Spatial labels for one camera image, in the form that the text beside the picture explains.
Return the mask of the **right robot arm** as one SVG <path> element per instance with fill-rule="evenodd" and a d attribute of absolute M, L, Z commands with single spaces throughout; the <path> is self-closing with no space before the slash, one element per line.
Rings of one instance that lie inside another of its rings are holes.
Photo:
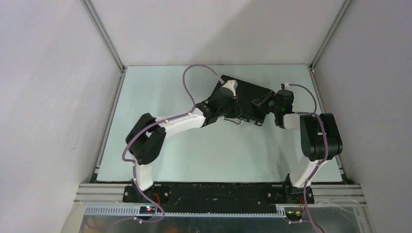
<path fill-rule="evenodd" d="M 285 201 L 295 203 L 311 185 L 320 168 L 343 151 L 343 141 L 332 113 L 294 112 L 294 94 L 284 83 L 277 92 L 254 100 L 253 105 L 266 114 L 272 113 L 275 125 L 300 132 L 302 157 L 295 170 L 285 179 L 282 195 Z"/>

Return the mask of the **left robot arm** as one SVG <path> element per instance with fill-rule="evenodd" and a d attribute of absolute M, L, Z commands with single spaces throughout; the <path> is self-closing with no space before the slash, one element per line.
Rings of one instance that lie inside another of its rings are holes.
<path fill-rule="evenodd" d="M 126 152 L 133 159 L 135 196 L 141 202 L 153 198 L 153 162 L 160 155 L 164 141 L 178 133 L 202 128 L 215 123 L 218 118 L 236 113 L 238 82 L 226 81 L 211 96 L 195 105 L 194 109 L 177 116 L 153 117 L 146 113 L 126 137 Z"/>

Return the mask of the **black poker set case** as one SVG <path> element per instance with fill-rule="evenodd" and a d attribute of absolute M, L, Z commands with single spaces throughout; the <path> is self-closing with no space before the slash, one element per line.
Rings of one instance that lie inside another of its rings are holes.
<path fill-rule="evenodd" d="M 270 111 L 260 111 L 254 108 L 252 101 L 266 95 L 273 90 L 227 75 L 221 75 L 212 93 L 219 89 L 222 85 L 224 85 L 228 80 L 236 80 L 238 83 L 236 94 L 241 109 L 241 115 L 235 119 L 239 119 L 256 126 L 262 126 L 266 116 L 270 113 Z"/>

